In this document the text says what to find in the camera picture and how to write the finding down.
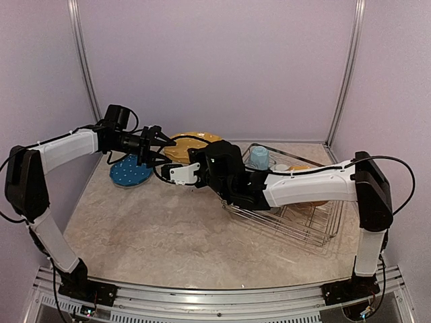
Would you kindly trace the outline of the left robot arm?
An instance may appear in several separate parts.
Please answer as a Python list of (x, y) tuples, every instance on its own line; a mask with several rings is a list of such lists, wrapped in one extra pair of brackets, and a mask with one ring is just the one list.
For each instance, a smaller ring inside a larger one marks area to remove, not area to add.
[(97, 153), (120, 152), (136, 155), (139, 164), (154, 166), (163, 157), (153, 147), (175, 142), (159, 126), (145, 127), (140, 135), (127, 130), (134, 111), (110, 105), (96, 124), (79, 127), (64, 135), (29, 146), (11, 148), (1, 168), (5, 175), (5, 199), (25, 223), (37, 248), (60, 274), (61, 282), (80, 299), (94, 293), (88, 269), (71, 249), (63, 232), (76, 206)]

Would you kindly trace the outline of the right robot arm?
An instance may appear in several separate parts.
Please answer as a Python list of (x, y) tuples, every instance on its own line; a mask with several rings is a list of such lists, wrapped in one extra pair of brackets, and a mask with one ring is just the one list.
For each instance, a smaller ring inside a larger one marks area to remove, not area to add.
[(188, 154), (192, 164), (199, 164), (196, 185), (210, 187), (229, 205), (244, 210), (323, 201), (357, 203), (360, 238), (344, 291), (358, 299), (375, 283), (385, 236), (399, 212), (393, 208), (389, 181), (376, 164), (379, 156), (358, 151), (353, 159), (335, 165), (272, 172), (247, 168), (240, 148), (225, 140), (190, 148)]

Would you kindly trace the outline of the blue polka dot plate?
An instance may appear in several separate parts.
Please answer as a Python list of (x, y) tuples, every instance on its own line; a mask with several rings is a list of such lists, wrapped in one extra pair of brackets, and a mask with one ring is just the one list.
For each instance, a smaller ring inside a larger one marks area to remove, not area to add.
[(153, 174), (145, 164), (137, 165), (137, 156), (129, 155), (116, 162), (110, 168), (109, 176), (112, 183), (121, 188), (133, 188), (146, 182)]

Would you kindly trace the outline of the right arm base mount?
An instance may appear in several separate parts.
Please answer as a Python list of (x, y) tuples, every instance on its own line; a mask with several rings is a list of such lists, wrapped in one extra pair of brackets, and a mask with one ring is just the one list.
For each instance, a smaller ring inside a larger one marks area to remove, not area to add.
[(380, 293), (376, 280), (355, 282), (353, 279), (325, 283), (321, 286), (326, 306), (375, 296)]

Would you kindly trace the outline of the yellow polka dot plate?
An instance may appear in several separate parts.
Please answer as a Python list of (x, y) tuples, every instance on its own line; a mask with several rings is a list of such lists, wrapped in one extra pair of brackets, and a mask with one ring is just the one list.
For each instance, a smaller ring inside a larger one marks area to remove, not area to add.
[(214, 135), (207, 132), (185, 132), (179, 133), (171, 136), (174, 139), (178, 136), (184, 136), (184, 138), (178, 138), (176, 140), (175, 146), (165, 147), (163, 152), (164, 155), (171, 159), (173, 162), (181, 164), (189, 164), (189, 154), (188, 149), (201, 149), (207, 146), (203, 141), (197, 140), (196, 137), (200, 139), (205, 139), (206, 141), (212, 143), (215, 141), (220, 141), (222, 138), (218, 135)]

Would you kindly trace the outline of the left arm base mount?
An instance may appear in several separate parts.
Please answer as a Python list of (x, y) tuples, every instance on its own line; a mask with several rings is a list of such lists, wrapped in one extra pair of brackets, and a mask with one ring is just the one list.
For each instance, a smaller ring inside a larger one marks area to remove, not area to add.
[(59, 294), (96, 305), (112, 307), (118, 289), (116, 285), (110, 283), (89, 280), (82, 290), (79, 290), (76, 286), (62, 283), (59, 287)]

